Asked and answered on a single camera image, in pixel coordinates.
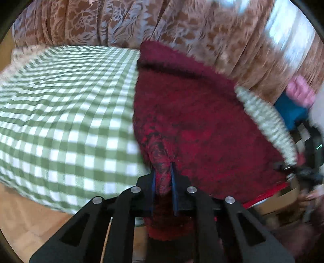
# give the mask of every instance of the maroon fabric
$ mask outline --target maroon fabric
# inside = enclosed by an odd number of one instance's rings
[[[164,211],[170,205],[170,162],[192,185],[241,203],[285,183],[285,175],[273,169],[283,160],[280,153],[244,112],[233,81],[152,41],[141,45],[138,70],[134,134],[144,160],[156,169],[160,197],[148,221],[155,229],[176,224]]]

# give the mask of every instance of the blue fabric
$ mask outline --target blue fabric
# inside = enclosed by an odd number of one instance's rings
[[[289,131],[296,127],[295,121],[305,120],[308,118],[307,109],[296,105],[290,98],[288,98],[286,92],[281,94],[274,104],[274,107],[282,116]]]

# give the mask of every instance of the pink object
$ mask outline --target pink object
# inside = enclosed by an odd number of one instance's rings
[[[293,77],[286,89],[287,96],[297,105],[310,108],[315,102],[315,92],[301,76]]]

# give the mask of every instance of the green checkered cloth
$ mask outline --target green checkered cloth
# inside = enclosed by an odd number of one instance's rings
[[[74,214],[148,173],[133,135],[139,51],[52,47],[0,87],[0,180]]]

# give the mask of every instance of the brown curtain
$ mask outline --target brown curtain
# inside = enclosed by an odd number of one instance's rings
[[[158,40],[215,67],[274,103],[295,74],[317,90],[324,80],[316,35],[295,72],[264,32],[275,0],[243,13],[207,0],[35,0],[14,24],[17,46],[103,45],[138,49]]]

